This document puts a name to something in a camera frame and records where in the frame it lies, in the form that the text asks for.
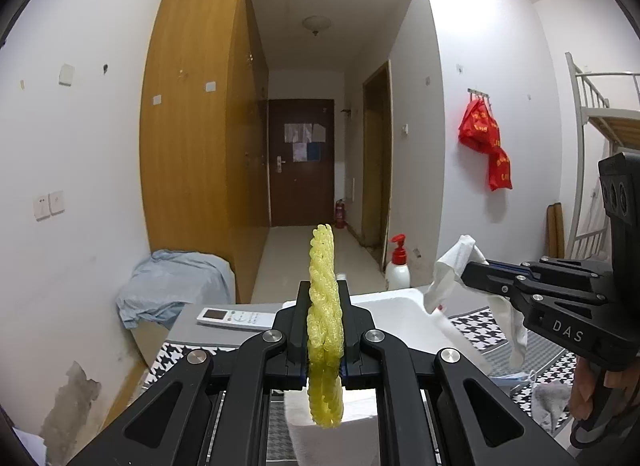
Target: metal screw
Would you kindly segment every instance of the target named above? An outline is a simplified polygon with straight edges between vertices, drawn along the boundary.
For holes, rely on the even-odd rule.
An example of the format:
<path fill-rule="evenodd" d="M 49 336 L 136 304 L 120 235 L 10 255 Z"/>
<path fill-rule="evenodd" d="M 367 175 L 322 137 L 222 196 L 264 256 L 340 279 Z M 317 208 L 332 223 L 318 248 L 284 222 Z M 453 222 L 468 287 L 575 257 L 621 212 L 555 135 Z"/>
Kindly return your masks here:
<path fill-rule="evenodd" d="M 262 339 L 267 343 L 275 343 L 276 341 L 282 340 L 282 332 L 277 329 L 269 329 L 262 333 Z"/>
<path fill-rule="evenodd" d="M 455 349 L 443 349 L 440 357 L 447 363 L 458 363 L 460 361 L 460 353 Z"/>
<path fill-rule="evenodd" d="M 187 361 L 190 362 L 191 365 L 199 365 L 206 359 L 207 353 L 202 349 L 196 349 L 187 354 Z"/>
<path fill-rule="evenodd" d="M 380 343 L 380 341 L 385 339 L 385 333 L 378 329 L 371 329 L 366 332 L 364 337 L 367 338 L 367 341 L 371 341 L 371 343 Z"/>

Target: red bottle cap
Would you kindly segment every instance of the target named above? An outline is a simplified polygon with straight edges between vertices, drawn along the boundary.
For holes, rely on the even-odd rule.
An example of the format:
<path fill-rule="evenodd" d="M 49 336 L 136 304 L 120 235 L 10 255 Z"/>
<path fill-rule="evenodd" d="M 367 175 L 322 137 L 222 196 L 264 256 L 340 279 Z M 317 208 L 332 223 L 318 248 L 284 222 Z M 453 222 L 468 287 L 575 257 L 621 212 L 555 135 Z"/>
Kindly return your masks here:
<path fill-rule="evenodd" d="M 406 265 L 406 251 L 404 249 L 405 238 L 404 235 L 400 234 L 391 239 L 391 242 L 398 244 L 391 255 L 391 262 L 396 265 Z"/>

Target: red plastic bag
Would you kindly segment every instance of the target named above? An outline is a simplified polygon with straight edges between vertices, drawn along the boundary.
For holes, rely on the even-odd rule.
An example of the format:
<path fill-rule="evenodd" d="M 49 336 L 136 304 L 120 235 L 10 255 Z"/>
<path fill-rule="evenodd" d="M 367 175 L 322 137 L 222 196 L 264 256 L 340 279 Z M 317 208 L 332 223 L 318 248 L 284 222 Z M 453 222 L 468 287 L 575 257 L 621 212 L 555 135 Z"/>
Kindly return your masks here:
<path fill-rule="evenodd" d="M 511 187 L 511 161 L 500 147 L 489 155 L 489 188 L 496 191 L 500 188 Z"/>
<path fill-rule="evenodd" d="M 462 144 L 480 153 L 491 153 L 500 146 L 500 129 L 486 107 L 484 99 L 473 99 L 467 105 L 458 128 Z"/>

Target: doorway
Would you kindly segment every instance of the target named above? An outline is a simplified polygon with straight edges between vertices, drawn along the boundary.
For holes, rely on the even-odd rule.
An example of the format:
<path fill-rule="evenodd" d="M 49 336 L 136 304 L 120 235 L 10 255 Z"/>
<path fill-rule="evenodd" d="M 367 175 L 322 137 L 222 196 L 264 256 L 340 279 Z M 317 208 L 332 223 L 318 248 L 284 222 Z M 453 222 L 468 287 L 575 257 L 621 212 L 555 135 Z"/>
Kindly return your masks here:
<path fill-rule="evenodd" d="M 362 243 L 383 271 L 391 198 L 391 89 L 386 62 L 363 85 Z"/>
<path fill-rule="evenodd" d="M 331 224 L 334 101 L 269 100 L 271 226 Z"/>

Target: ceiling lamp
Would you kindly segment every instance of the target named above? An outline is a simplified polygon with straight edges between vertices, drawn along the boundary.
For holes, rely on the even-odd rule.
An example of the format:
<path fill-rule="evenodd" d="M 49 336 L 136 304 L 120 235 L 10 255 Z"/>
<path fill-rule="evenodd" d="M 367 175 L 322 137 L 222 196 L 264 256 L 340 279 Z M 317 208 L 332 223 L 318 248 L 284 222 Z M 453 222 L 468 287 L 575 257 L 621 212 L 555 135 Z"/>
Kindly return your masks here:
<path fill-rule="evenodd" d="M 302 27 L 310 30 L 314 36 L 318 36 L 318 33 L 327 30 L 333 23 L 327 16 L 308 16 L 302 20 Z"/>

